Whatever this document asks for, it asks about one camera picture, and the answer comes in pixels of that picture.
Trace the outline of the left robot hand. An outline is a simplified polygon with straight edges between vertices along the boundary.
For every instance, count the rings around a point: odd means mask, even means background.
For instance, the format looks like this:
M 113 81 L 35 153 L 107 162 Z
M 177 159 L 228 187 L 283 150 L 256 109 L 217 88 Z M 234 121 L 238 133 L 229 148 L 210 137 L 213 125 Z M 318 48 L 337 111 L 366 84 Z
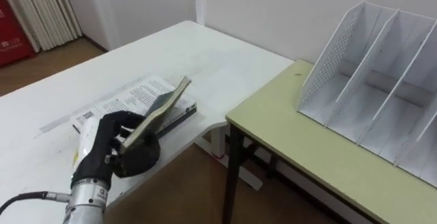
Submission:
M 111 186 L 112 175 L 129 178 L 150 170 L 159 160 L 161 148 L 155 133 L 146 131 L 142 137 L 119 155 L 112 155 L 120 149 L 116 136 L 126 138 L 129 128 L 136 128 L 144 116 L 130 111 L 108 113 L 99 119 L 97 133 L 87 155 L 72 174 L 70 186 L 84 179 L 97 179 Z

